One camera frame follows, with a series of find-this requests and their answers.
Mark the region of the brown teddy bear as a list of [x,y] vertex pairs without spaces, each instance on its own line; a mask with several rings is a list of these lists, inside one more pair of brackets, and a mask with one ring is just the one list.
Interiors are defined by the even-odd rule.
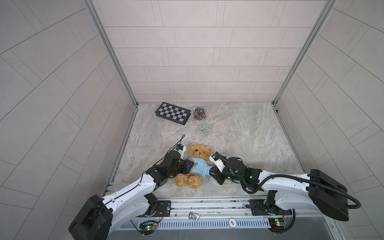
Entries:
[[176,186],[188,186],[191,189],[198,189],[202,185],[204,178],[210,175],[212,167],[208,164],[208,161],[212,154],[211,147],[192,144],[189,147],[189,160],[194,165],[188,174],[178,174],[176,176]]

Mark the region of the light blue bear hoodie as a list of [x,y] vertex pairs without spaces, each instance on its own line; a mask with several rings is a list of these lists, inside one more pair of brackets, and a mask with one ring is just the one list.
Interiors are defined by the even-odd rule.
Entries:
[[207,161],[201,158],[190,158],[190,161],[194,163],[190,170],[190,174],[199,174],[203,178],[210,175],[211,166],[207,164]]

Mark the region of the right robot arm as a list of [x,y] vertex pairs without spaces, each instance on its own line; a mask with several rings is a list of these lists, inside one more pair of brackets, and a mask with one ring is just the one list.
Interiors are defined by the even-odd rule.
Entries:
[[320,170],[287,175],[248,168],[240,158],[227,159],[219,153],[210,156],[210,175],[220,185],[226,180],[241,185],[247,194],[267,193],[265,206],[277,210],[313,210],[338,221],[349,221],[351,197],[347,188]]

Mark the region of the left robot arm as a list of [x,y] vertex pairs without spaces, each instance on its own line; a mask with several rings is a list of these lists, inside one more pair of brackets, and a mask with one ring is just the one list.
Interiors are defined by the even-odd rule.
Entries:
[[152,215],[158,204],[153,192],[170,177],[188,174],[194,166],[193,161],[182,158],[183,154],[182,150],[171,150],[132,184],[111,195],[89,197],[69,226],[73,239],[105,240],[133,218]]

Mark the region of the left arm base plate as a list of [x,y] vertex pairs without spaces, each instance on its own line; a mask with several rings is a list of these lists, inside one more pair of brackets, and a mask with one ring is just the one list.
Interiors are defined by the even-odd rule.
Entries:
[[157,201],[150,203],[149,209],[141,217],[169,217],[171,212],[171,201]]

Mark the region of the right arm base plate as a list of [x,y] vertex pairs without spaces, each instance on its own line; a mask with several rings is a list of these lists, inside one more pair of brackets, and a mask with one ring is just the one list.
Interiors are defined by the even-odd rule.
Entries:
[[275,204],[275,201],[269,200],[250,200],[246,208],[252,211],[253,216],[289,216],[293,214],[292,210],[284,211]]

